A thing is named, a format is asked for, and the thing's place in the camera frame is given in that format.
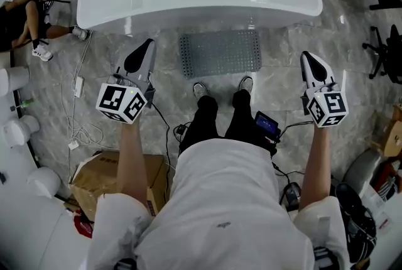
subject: red object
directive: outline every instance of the red object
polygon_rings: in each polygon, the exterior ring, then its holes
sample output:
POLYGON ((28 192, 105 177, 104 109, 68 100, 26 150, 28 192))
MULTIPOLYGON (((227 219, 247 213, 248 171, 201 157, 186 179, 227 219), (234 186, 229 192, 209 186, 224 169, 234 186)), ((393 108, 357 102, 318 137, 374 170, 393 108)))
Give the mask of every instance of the red object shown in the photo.
POLYGON ((78 233, 91 239, 94 231, 91 223, 83 222, 80 211, 76 211, 75 213, 77 215, 74 217, 74 225, 78 233))

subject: black pants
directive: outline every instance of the black pants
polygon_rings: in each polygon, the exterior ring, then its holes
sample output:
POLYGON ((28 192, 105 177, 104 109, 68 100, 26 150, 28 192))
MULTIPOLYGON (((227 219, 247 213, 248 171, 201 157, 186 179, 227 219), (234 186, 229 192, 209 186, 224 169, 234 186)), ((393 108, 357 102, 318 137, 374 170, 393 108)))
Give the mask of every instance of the black pants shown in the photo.
MULTIPOLYGON (((274 155, 276 150, 257 129, 251 115, 250 98, 250 94, 244 89, 234 94, 232 101, 234 107, 233 118, 224 138, 262 147, 270 151, 271 155, 274 155)), ((198 110, 195 113, 194 120, 180 145, 181 152, 196 143, 213 138, 222 138, 216 130, 217 112, 218 104, 214 98, 210 96, 201 97, 198 101, 198 110)))

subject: white toilet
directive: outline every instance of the white toilet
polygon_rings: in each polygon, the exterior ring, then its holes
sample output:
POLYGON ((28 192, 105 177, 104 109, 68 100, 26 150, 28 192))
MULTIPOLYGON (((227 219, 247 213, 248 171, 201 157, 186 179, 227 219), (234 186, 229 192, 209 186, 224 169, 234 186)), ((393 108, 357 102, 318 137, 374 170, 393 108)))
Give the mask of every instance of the white toilet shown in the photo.
POLYGON ((32 133, 39 131, 38 120, 30 115, 25 115, 21 119, 11 119, 3 126, 3 138, 6 145, 10 148, 16 145, 24 145, 30 140, 32 133))

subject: cardboard box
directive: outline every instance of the cardboard box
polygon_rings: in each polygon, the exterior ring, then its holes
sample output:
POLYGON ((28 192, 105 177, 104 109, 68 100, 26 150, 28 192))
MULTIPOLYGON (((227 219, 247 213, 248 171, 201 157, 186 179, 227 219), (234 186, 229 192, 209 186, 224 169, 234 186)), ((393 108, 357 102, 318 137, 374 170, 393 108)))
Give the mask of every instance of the cardboard box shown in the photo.
MULTIPOLYGON (((147 203, 152 216, 165 205, 166 164, 162 155, 144 155, 147 177, 147 203)), ((97 199, 105 193, 117 193, 119 152, 105 151, 83 162, 70 182, 75 199, 89 220, 95 220, 97 199)))

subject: sneaker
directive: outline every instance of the sneaker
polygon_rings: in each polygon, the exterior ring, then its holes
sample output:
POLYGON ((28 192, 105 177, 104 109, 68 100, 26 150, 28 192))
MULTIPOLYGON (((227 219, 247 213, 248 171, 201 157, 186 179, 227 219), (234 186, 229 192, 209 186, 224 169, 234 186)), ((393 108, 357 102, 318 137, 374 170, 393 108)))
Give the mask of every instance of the sneaker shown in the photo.
POLYGON ((253 78, 251 77, 244 77, 241 81, 240 81, 240 85, 239 85, 239 90, 246 90, 249 92, 249 94, 251 94, 251 91, 253 90, 253 78))
POLYGON ((72 34, 78 37, 78 39, 85 40, 88 37, 88 30, 81 29, 79 26, 74 26, 72 34))
POLYGON ((53 58, 53 55, 48 51, 43 45, 39 44, 35 49, 32 50, 32 55, 34 57, 39 57, 43 62, 48 62, 53 58))
POLYGON ((208 96, 209 95, 208 89, 206 88, 206 86, 204 86, 200 82, 197 82, 197 83, 194 84, 193 91, 194 91, 194 96, 195 96, 197 101, 199 101, 202 96, 208 96))

